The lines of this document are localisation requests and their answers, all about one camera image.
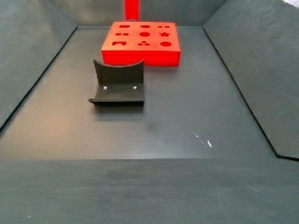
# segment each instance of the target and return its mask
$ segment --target black holder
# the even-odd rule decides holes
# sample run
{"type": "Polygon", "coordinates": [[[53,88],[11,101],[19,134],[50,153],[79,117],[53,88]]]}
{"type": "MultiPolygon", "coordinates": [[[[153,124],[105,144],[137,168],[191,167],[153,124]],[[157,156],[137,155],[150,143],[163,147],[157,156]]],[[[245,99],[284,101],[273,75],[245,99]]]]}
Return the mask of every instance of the black holder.
{"type": "Polygon", "coordinates": [[[94,104],[145,103],[145,62],[129,66],[107,66],[94,60],[98,73],[98,93],[94,104]]]}

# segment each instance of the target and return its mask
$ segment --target red rod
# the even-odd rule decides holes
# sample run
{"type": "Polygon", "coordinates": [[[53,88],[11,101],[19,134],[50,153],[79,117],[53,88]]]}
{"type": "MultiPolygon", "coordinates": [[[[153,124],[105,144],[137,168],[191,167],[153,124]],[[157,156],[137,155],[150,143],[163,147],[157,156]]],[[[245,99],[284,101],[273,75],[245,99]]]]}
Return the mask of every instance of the red rod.
{"type": "Polygon", "coordinates": [[[126,20],[139,20],[139,0],[126,0],[126,20]]]}

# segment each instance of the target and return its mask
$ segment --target red block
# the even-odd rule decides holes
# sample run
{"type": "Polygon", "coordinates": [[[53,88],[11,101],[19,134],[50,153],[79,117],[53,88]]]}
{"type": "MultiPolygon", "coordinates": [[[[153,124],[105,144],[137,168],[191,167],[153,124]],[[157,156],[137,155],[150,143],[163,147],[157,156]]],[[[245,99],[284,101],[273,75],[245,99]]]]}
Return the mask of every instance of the red block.
{"type": "Polygon", "coordinates": [[[126,0],[126,20],[139,20],[139,0],[126,0]]]}
{"type": "Polygon", "coordinates": [[[147,66],[178,67],[181,54],[175,23],[115,22],[102,47],[105,63],[114,66],[145,60],[147,66]]]}

